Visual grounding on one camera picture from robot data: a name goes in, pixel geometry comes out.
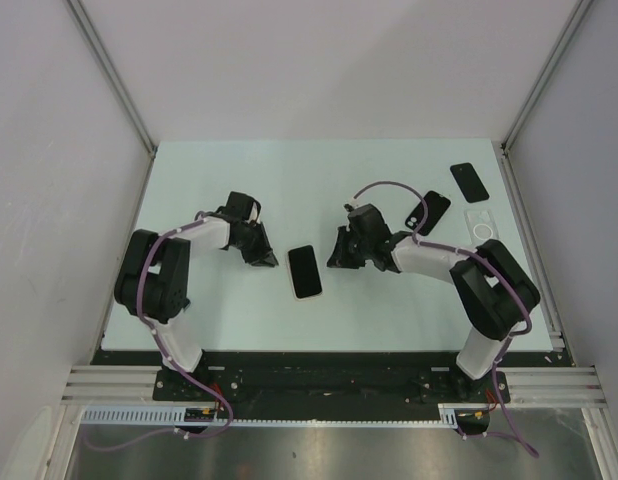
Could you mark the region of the black phone far right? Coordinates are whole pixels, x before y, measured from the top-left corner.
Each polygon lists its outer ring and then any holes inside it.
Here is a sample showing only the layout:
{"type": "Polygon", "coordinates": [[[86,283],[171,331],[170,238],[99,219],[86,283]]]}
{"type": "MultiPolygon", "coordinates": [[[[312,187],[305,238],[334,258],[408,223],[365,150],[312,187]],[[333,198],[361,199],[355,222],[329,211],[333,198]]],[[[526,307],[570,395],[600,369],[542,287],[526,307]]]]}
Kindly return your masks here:
{"type": "Polygon", "coordinates": [[[471,163],[452,165],[450,172],[468,203],[479,203],[490,199],[489,192],[471,163]]]}

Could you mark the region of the clear magsafe phone case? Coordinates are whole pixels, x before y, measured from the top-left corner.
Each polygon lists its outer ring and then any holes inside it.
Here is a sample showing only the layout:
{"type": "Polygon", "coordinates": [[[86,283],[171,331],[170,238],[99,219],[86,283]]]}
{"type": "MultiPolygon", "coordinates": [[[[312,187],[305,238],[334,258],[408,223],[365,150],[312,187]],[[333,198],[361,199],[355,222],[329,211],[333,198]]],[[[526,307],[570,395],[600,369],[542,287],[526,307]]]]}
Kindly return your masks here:
{"type": "Polygon", "coordinates": [[[465,222],[473,248],[483,245],[489,240],[499,240],[500,234],[493,212],[490,209],[467,209],[464,212],[465,222]]]}

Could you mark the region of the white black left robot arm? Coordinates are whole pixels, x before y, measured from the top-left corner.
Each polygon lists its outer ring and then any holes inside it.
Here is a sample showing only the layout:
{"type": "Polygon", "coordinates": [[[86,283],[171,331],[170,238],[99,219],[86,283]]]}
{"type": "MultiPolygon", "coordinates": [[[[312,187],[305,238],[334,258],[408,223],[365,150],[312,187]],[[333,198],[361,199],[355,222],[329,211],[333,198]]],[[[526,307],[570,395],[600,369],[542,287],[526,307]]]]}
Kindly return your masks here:
{"type": "Polygon", "coordinates": [[[164,367],[178,372],[175,387],[186,398],[210,387],[204,350],[189,333],[186,310],[190,263],[212,251],[237,250],[254,268],[279,262],[262,223],[261,203],[232,191],[225,204],[199,211],[193,220],[163,233],[138,229],[130,237],[114,286],[114,300],[148,329],[164,367]]]}

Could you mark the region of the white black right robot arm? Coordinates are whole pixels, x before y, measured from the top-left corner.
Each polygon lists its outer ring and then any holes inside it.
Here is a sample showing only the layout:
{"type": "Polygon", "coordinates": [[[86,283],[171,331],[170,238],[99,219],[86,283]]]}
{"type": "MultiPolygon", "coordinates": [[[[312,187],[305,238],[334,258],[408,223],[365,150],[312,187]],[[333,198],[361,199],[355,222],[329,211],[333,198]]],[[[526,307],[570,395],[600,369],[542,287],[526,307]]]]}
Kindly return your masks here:
{"type": "Polygon", "coordinates": [[[455,287],[471,329],[456,356],[450,388],[462,401],[475,400],[513,339],[531,332],[538,288],[499,240],[467,250],[393,233],[371,204],[347,204],[345,210],[348,224],[338,228],[329,268],[359,269],[371,262],[381,272],[417,274],[455,287]]]}

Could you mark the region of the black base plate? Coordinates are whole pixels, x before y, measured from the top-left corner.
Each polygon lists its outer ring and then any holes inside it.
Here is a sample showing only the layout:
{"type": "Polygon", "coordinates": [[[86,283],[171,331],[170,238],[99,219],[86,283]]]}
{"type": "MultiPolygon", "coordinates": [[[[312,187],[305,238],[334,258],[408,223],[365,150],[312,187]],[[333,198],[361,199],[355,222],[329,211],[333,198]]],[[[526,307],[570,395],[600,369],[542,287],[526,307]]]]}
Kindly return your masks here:
{"type": "Polygon", "coordinates": [[[207,352],[206,380],[191,382],[164,367],[151,351],[98,351],[95,366],[153,367],[149,398],[202,406],[216,412],[362,412],[372,407],[486,405],[510,401],[517,373],[556,373],[571,368],[565,352],[508,353],[495,375],[456,390],[455,355],[442,353],[247,353],[207,352]]]}

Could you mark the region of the black phone case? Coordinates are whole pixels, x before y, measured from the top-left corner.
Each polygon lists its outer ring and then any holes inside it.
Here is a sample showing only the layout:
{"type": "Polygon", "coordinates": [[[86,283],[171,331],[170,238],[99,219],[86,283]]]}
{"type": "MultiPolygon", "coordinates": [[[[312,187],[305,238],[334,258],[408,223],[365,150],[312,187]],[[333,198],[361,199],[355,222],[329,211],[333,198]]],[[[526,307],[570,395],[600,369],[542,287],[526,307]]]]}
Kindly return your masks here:
{"type": "Polygon", "coordinates": [[[424,195],[424,201],[420,201],[410,212],[404,224],[408,229],[414,231],[418,228],[420,235],[428,236],[450,207],[449,198],[436,191],[428,191],[424,195]]]}

